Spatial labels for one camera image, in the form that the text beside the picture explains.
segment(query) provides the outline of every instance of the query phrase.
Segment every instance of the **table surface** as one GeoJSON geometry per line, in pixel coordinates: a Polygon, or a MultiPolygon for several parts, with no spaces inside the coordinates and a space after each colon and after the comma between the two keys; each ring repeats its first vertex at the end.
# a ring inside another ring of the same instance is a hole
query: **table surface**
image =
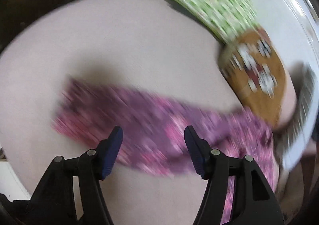
{"type": "MultiPolygon", "coordinates": [[[[211,52],[220,44],[164,1],[152,5],[143,0],[149,8],[138,1],[81,0],[66,5],[28,27],[4,51],[0,141],[29,192],[56,155],[72,158],[87,150],[50,126],[68,74],[134,85],[205,106],[223,96],[211,78],[216,74],[211,52]],[[173,50],[185,53],[174,55],[173,50]]],[[[298,80],[303,62],[319,73],[318,39],[294,0],[252,1],[293,80],[298,80]]],[[[156,178],[119,165],[101,184],[116,224],[190,223],[205,185],[193,174],[156,178]]]]}

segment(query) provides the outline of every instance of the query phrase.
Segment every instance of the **silver screw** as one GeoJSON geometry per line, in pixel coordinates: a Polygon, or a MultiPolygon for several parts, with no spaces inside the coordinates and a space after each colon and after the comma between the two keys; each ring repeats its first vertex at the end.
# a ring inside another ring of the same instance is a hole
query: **silver screw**
{"type": "Polygon", "coordinates": [[[214,149],[212,149],[211,153],[212,153],[214,156],[218,156],[221,152],[220,152],[218,149],[214,148],[214,149]]]}
{"type": "Polygon", "coordinates": [[[96,153],[95,149],[90,149],[90,150],[87,151],[87,154],[88,154],[89,156],[94,156],[95,153],[96,153]]]}
{"type": "Polygon", "coordinates": [[[61,161],[62,161],[62,157],[61,156],[57,156],[57,157],[54,158],[54,162],[55,163],[59,163],[61,161]]]}
{"type": "Polygon", "coordinates": [[[246,155],[246,156],[245,156],[245,159],[246,159],[248,162],[251,162],[251,161],[254,160],[254,158],[253,158],[252,156],[250,156],[250,155],[246,155]]]}

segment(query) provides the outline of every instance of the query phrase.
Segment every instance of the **purple cloth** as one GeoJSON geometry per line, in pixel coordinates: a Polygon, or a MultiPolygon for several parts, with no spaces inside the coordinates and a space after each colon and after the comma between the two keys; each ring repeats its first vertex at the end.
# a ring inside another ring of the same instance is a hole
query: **purple cloth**
{"type": "MultiPolygon", "coordinates": [[[[183,137],[184,128],[192,125],[199,137],[227,156],[253,156],[271,188],[276,187],[271,128],[249,109],[221,114],[134,89],[74,79],[64,96],[54,128],[95,148],[115,125],[121,126],[124,139],[117,162],[123,165],[153,175],[194,172],[183,137]]],[[[224,222],[230,215],[233,180],[229,185],[224,222]]]]}

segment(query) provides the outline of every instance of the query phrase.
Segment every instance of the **blue gripper pad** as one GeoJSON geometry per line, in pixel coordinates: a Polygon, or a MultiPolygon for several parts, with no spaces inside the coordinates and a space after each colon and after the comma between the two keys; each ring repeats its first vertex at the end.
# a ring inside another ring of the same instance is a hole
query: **blue gripper pad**
{"type": "Polygon", "coordinates": [[[199,174],[202,179],[206,179],[205,169],[210,161],[210,145],[206,140],[198,137],[193,126],[187,126],[185,128],[184,139],[196,173],[199,174]]]}
{"type": "Polygon", "coordinates": [[[123,142],[123,130],[115,126],[107,139],[100,141],[96,147],[97,158],[95,162],[95,174],[99,180],[104,180],[114,166],[117,154],[123,142]]]}

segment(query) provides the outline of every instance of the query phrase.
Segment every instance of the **pink fabric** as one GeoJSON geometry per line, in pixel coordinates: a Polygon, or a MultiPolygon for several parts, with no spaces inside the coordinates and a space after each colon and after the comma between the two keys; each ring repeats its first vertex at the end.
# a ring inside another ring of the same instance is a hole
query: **pink fabric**
{"type": "MultiPolygon", "coordinates": [[[[117,162],[152,175],[194,172],[184,142],[192,125],[211,147],[227,156],[254,157],[275,190],[271,128],[249,109],[224,115],[134,89],[92,86],[72,79],[53,127],[61,134],[96,147],[115,125],[124,139],[117,162]]],[[[230,179],[223,223],[229,219],[233,179],[230,179]]]]}

